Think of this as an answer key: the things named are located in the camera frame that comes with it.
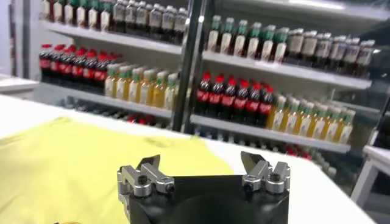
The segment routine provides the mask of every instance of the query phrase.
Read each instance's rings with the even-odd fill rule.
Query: bottle label
[[[307,131],[309,130],[310,123],[311,123],[311,119],[308,117],[302,120],[302,123],[299,128],[299,135],[301,136],[307,135]]]
[[[208,35],[207,50],[215,52],[217,46],[218,31],[212,30]]]
[[[221,53],[223,53],[223,54],[228,54],[229,53],[229,47],[230,47],[231,40],[232,40],[232,34],[224,33],[222,35]]]
[[[174,22],[175,22],[175,16],[171,13],[164,13],[163,14],[163,24],[162,24],[162,28],[163,29],[167,29],[167,30],[172,30],[173,29],[173,25],[174,25]]]
[[[292,115],[287,119],[286,132],[292,134],[294,130],[295,123],[297,122],[297,116]]]
[[[344,61],[349,63],[354,63],[359,54],[359,46],[349,46],[347,47],[346,56],[344,57]]]
[[[314,126],[313,138],[319,139],[321,137],[322,129],[325,126],[324,121],[317,121],[316,126]]]
[[[240,35],[236,38],[236,43],[234,44],[234,55],[242,56],[244,49],[245,37]]]
[[[198,90],[196,92],[196,98],[200,101],[206,102],[208,100],[209,93]]]
[[[337,130],[338,124],[337,123],[332,123],[329,125],[327,135],[325,136],[326,141],[332,141],[333,138],[335,137],[336,130]]]
[[[255,59],[258,46],[258,38],[251,38],[248,45],[248,58]]]
[[[274,116],[274,121],[272,123],[272,129],[274,131],[279,131],[280,129],[280,124],[282,124],[282,120],[283,120],[283,112],[277,112],[275,113],[275,116]]]
[[[349,140],[349,136],[351,135],[352,132],[352,126],[344,126],[341,132],[340,136],[340,144],[347,144]]]
[[[278,46],[276,47],[276,52],[275,52],[275,61],[276,62],[282,62],[284,57],[285,57],[285,52],[286,52],[286,43],[279,43]]]
[[[315,38],[306,38],[305,39],[305,42],[303,43],[303,47],[302,47],[302,53],[304,55],[313,55],[314,54],[314,50],[316,49],[316,45],[317,45],[317,39]]]

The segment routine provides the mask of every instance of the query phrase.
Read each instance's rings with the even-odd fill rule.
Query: white shelf
[[[90,102],[101,103],[103,105],[108,105],[112,107],[118,107],[126,110],[136,111],[140,113],[150,114],[157,117],[171,118],[172,111],[164,110],[161,108],[150,107],[147,105],[132,103],[129,101],[114,99],[111,97],[100,96],[93,93],[87,93],[84,91],[79,91],[71,88],[64,88],[57,85],[50,85],[47,83],[41,83],[42,87],[52,93],[60,92],[63,95],[75,97],[81,100],[88,100]]]
[[[222,121],[219,119],[213,119],[204,116],[191,115],[190,120],[194,124],[203,125],[206,127],[218,128],[226,131],[232,131],[235,133],[241,133],[266,139],[273,139],[298,145],[305,145],[332,152],[347,153],[350,150],[350,145],[337,144],[313,138],[306,138],[278,131],[270,131],[263,128]]]
[[[142,37],[135,37],[126,34],[116,34],[116,33],[107,33],[100,32],[95,30],[84,29],[80,27],[74,27],[69,25],[63,25],[58,23],[50,23],[47,21],[42,21],[42,25],[45,29],[64,34],[71,37],[82,37],[92,40],[99,40],[109,43],[121,44],[125,46],[132,46],[140,49],[147,49],[158,52],[165,52],[167,54],[180,55],[182,52],[182,47],[162,43],[154,40],[148,40]]]
[[[301,66],[289,64],[268,63],[248,58],[241,58],[231,55],[219,54],[205,51],[202,54],[203,59],[221,63],[224,65],[232,65],[241,68],[254,69],[257,71],[268,72],[276,75],[294,77],[297,79],[312,80],[315,82],[328,83],[330,85],[342,86],[351,89],[366,89],[371,86],[370,80],[355,79],[342,75],[332,74],[328,72],[317,71]]]

